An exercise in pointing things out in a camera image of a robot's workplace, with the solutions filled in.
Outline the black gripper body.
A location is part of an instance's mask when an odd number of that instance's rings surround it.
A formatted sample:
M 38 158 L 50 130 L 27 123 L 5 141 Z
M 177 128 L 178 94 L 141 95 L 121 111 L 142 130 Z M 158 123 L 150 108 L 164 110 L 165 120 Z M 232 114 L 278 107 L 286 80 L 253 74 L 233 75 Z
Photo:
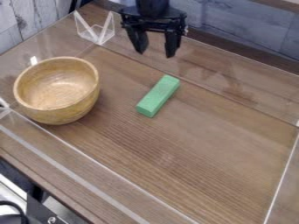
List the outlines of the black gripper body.
M 134 0 L 134 5 L 123 7 L 118 14 L 125 29 L 185 33 L 186 13 L 172 7 L 169 0 Z

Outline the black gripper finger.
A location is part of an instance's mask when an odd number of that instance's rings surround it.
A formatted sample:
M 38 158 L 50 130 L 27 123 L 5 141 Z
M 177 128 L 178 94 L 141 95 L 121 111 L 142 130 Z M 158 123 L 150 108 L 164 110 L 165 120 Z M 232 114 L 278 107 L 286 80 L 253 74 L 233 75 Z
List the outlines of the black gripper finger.
M 134 50 L 142 54 L 148 47 L 148 36 L 139 26 L 125 25 L 126 36 L 130 40 Z
M 164 31 L 164 51 L 165 57 L 170 58 L 176 54 L 176 50 L 180 48 L 182 36 L 188 33 L 188 27 L 184 26 L 178 29 L 166 29 Z

